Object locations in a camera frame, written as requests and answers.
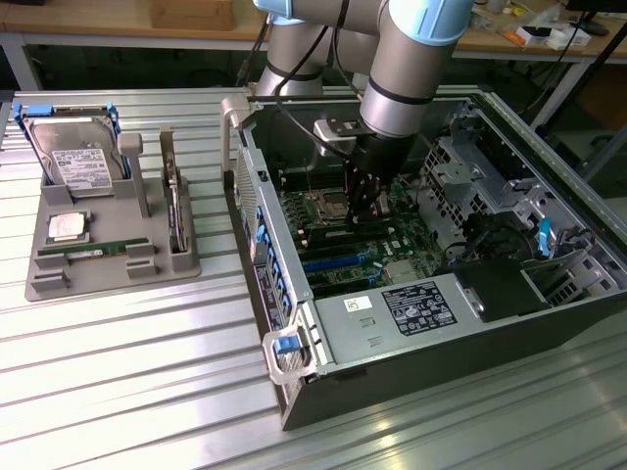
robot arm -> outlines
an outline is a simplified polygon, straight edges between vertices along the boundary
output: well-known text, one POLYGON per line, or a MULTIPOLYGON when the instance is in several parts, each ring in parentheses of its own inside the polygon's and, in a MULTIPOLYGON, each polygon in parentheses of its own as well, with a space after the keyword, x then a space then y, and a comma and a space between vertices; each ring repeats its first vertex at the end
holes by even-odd
MULTIPOLYGON (((258 95, 271 95, 296 67, 324 26, 341 27, 339 59, 348 71, 369 72, 360 114, 367 132, 357 138, 345 170, 354 204, 369 205, 396 176, 413 145, 458 40, 473 0, 254 0, 274 17, 268 65, 258 95)), ((321 93, 321 71, 332 62, 327 31, 282 95, 321 93)))

hard drive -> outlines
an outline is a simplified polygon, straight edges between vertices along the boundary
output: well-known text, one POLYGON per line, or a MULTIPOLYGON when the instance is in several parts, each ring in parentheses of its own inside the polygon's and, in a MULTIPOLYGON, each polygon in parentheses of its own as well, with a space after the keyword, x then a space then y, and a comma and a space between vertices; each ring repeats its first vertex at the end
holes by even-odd
POLYGON ((15 106, 16 121, 32 144, 47 184, 66 185, 75 198, 113 194, 113 181, 130 177, 118 151, 118 113, 107 108, 15 106))

table leg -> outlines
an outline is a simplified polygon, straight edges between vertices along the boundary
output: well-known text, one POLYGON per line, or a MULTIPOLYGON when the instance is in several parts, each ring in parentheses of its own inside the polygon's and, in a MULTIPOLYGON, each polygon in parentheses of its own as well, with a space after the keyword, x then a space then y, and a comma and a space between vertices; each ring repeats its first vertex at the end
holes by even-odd
POLYGON ((0 32, 0 45, 4 49, 20 89, 22 91, 40 90, 41 84, 26 52, 22 35, 18 32, 0 32))
POLYGON ((564 102, 570 93, 570 90, 572 90, 572 87, 575 86, 594 61, 594 58, 586 58, 583 61, 570 66, 570 69, 568 69, 564 78, 561 80, 553 94, 549 97, 545 106, 542 110, 540 110, 535 119, 533 119, 533 122, 531 123, 532 129, 546 123, 551 118, 553 113, 557 110, 557 108, 559 108, 559 105, 564 102))

aluminum table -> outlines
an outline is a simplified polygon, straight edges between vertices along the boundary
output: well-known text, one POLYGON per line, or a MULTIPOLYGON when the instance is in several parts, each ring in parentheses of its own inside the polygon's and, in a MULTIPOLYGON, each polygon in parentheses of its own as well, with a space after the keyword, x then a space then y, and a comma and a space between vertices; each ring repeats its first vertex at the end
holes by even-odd
POLYGON ((219 182, 219 102, 228 92, 17 96, 26 105, 114 101, 122 129, 143 134, 145 174, 161 164, 159 127, 173 127, 202 257, 201 276, 188 283, 38 304, 24 299, 24 279, 40 169, 2 107, 2 468, 626 464, 627 313, 561 349, 282 432, 219 182))

green circuit board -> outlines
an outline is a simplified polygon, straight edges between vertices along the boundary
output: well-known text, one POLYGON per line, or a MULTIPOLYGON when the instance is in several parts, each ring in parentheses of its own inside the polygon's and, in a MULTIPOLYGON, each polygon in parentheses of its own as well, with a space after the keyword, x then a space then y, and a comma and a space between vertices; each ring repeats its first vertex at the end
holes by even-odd
POLYGON ((442 251, 400 182, 387 193, 389 214, 345 223, 341 188, 282 193, 280 202, 317 298, 430 277, 442 251), (348 263, 346 266, 336 264, 348 263))

